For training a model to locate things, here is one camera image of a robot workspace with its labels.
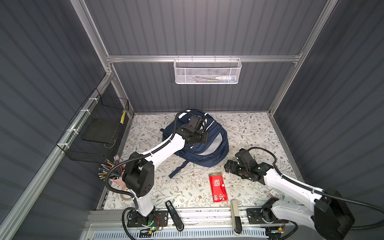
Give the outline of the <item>navy blue student backpack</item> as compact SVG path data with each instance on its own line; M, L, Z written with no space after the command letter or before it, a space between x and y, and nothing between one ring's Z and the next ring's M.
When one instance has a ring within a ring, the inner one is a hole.
M181 114L176 122L171 122L163 132L162 140L166 140L174 131L174 125L178 128L189 122L192 115L206 118L205 132L208 134L208 141L206 144L195 143L191 146L186 146L180 151L175 152L175 155L183 158L184 163L176 168L169 178L173 178L179 171L181 171L188 163L193 163L199 166L211 168L219 164L229 152L229 142L227 131L219 124L212 116L200 110L188 110L189 115Z

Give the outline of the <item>red card pack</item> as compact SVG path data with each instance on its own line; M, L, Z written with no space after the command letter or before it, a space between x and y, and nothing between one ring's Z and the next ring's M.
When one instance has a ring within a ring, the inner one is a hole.
M214 203L228 201L228 195L227 195L222 173L209 174L209 180L210 180Z

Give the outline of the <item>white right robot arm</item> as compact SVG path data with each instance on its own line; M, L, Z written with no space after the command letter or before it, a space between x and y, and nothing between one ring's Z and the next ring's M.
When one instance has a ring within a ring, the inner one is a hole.
M257 163L250 150L240 149L235 158L226 162L227 173L274 188L298 201L294 204L271 197L260 211L265 223L289 221L316 230L326 240L342 240L352 229L355 218L337 191L327 193L283 174L276 157L272 164Z

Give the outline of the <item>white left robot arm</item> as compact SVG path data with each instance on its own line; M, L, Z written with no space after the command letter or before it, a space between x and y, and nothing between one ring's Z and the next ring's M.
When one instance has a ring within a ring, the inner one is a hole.
M206 143L206 117L180 112L174 120L172 134L156 147L130 158L125 163L122 180L129 189L136 211L143 218L154 214L150 191L155 182L155 171L174 153L195 143Z

